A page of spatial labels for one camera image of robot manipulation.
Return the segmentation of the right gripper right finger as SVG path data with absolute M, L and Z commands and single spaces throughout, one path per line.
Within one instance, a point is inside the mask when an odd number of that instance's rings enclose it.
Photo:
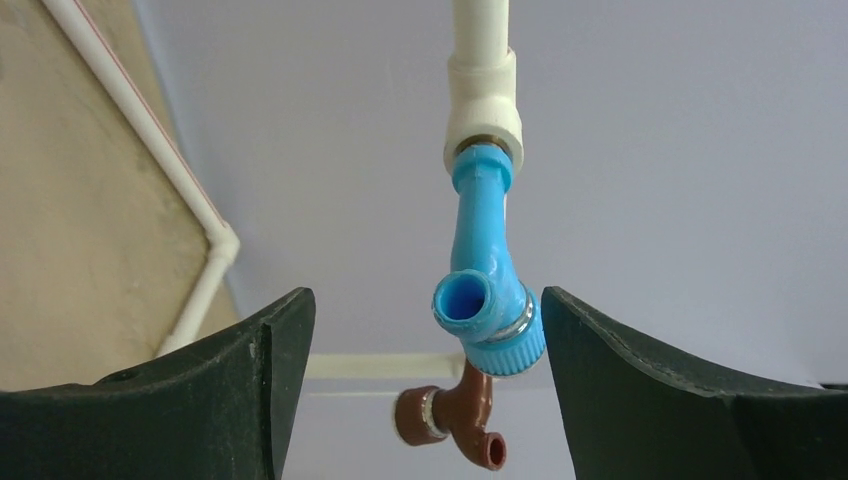
M 579 479 L 843 479 L 847 389 L 766 379 L 624 325 L 559 287 L 542 319 Z

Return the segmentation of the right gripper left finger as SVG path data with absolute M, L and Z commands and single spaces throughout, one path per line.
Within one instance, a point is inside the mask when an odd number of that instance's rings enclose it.
M 1 396 L 5 479 L 278 479 L 312 343 L 313 292 L 91 385 Z

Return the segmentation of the blue faucet with chrome knob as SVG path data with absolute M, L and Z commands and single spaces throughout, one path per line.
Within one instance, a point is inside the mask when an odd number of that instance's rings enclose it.
M 467 360 L 502 378 L 531 369 L 546 348 L 540 301 L 519 279 L 507 244 L 505 201 L 512 180 L 512 162 L 495 145 L 472 145 L 457 156 L 450 272 L 432 296 L 436 322 L 460 341 Z

